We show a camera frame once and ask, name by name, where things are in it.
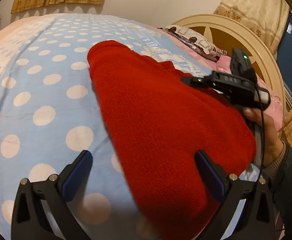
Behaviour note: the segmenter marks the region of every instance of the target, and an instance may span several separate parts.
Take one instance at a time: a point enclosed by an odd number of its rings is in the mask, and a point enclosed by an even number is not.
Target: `blue gripper pad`
[[[57,189],[65,203],[73,200],[85,176],[89,174],[92,165],[92,154],[84,150],[72,164],[67,165],[61,172]]]
[[[224,202],[229,188],[226,172],[220,165],[214,163],[204,150],[195,153],[195,163],[214,200]]]

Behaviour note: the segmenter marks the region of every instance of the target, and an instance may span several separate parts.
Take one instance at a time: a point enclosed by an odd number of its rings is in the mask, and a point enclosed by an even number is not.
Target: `wall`
[[[162,27],[193,14],[213,13],[221,0],[105,0],[103,5],[62,3],[11,15],[13,1],[0,2],[0,29],[20,18],[51,13],[108,14]]]

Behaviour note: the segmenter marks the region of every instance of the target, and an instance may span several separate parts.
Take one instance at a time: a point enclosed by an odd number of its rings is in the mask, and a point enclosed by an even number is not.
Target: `bed headboard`
[[[282,76],[276,61],[265,44],[248,28],[235,20],[216,14],[198,14],[174,23],[188,27],[212,41],[231,56],[233,48],[247,51],[256,73],[281,99],[285,113],[286,99]]]

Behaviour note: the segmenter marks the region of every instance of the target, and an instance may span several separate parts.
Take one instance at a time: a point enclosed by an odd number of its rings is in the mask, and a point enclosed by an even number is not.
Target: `hand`
[[[262,126],[262,114],[260,109],[247,108],[243,109],[246,118],[252,122],[256,122]],[[265,125],[265,157],[263,165],[264,167],[272,164],[280,155],[284,145],[283,142],[278,138],[277,131],[275,128],[274,120],[271,116],[264,114],[264,125]]]

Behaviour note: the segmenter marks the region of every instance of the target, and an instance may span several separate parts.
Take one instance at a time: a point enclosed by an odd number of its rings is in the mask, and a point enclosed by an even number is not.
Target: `blue polka dot bedsheet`
[[[139,212],[102,121],[86,60],[100,41],[116,40],[176,69],[211,70],[174,37],[114,16],[53,14],[29,21],[0,41],[0,233],[10,240],[14,199],[22,178],[46,180],[81,150],[94,157],[88,181],[68,203],[94,240],[160,239]],[[242,179],[256,180],[251,165]],[[222,239],[234,230],[242,200]],[[47,211],[53,231],[63,238]]]

